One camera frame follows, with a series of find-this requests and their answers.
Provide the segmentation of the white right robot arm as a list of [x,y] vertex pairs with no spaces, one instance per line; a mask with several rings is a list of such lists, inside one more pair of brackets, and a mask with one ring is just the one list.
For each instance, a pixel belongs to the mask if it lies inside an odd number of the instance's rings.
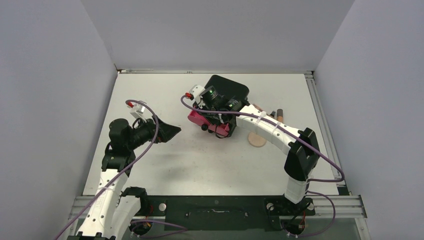
[[289,179],[282,207],[287,213],[295,214],[303,206],[307,181],[319,159],[319,155],[308,147],[319,149],[316,133],[310,128],[300,130],[272,119],[248,102],[249,92],[247,86],[239,83],[219,88],[195,85],[189,91],[194,99],[193,106],[211,124],[227,125],[230,135],[236,127],[250,130],[287,156],[284,170]]

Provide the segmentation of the pink drawer with black knob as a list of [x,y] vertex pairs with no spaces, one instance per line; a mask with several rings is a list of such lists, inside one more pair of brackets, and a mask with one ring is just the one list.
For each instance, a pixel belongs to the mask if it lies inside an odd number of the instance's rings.
[[187,118],[190,122],[200,126],[203,131],[215,134],[220,139],[230,137],[231,128],[229,123],[211,123],[207,118],[194,110],[190,111]]

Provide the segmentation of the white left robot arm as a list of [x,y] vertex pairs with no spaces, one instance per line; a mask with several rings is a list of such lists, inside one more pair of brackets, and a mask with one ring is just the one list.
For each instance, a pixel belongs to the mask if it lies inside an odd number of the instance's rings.
[[97,198],[88,204],[82,225],[69,235],[69,240],[120,240],[131,226],[135,215],[148,211],[147,191],[142,187],[127,187],[131,169],[136,161],[135,149],[146,142],[166,143],[181,131],[178,126],[162,120],[141,120],[130,126],[124,118],[109,124],[109,143],[101,162]]

